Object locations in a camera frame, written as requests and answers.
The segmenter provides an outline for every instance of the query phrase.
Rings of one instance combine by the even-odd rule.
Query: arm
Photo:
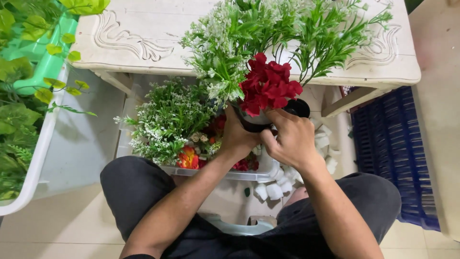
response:
[[[278,129],[278,137],[275,140],[265,130],[262,142],[271,157],[294,167],[302,176],[331,251],[343,259],[383,259],[372,231],[316,152],[313,124],[283,110],[270,110],[266,116]]]
[[[153,206],[129,236],[120,258],[148,254],[157,259],[183,232],[204,200],[239,160],[260,142],[257,134],[245,131],[229,107],[225,110],[222,146],[214,160]]]

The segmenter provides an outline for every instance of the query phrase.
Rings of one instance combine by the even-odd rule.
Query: forearm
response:
[[[227,154],[218,155],[203,169],[153,206],[131,233],[120,258],[163,251],[183,232],[204,200],[233,166]]]
[[[383,259],[372,231],[319,162],[315,171],[300,171],[321,232],[331,251],[343,259]]]

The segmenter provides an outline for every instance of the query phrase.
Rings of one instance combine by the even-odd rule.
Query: person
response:
[[[315,129],[307,118],[266,111],[278,130],[275,139],[270,129],[245,131],[233,109],[225,113],[219,152],[179,186],[143,158],[117,158],[103,169],[103,192],[126,242],[120,259],[383,258],[379,243],[401,209],[393,184],[362,173],[333,180],[315,150]],[[196,212],[260,142],[271,157],[301,174],[305,188],[281,209],[274,229],[253,236],[223,233]]]

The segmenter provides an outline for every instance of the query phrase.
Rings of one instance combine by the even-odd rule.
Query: table leg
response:
[[[131,93],[132,79],[129,78],[126,73],[109,72],[109,71],[104,71],[104,70],[92,70],[92,71],[102,80],[115,86],[121,91],[127,94]]]
[[[375,97],[379,97],[390,92],[393,88],[372,88],[372,87],[360,87],[357,90],[349,93],[344,98],[338,100],[335,103],[327,106],[321,111],[322,117],[333,117],[341,112],[345,112],[350,108],[353,108],[363,102],[371,100]]]

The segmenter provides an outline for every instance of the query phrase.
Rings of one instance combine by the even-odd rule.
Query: orange flower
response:
[[[198,155],[195,154],[193,147],[185,146],[182,148],[183,153],[179,153],[179,159],[176,164],[182,168],[198,169]]]

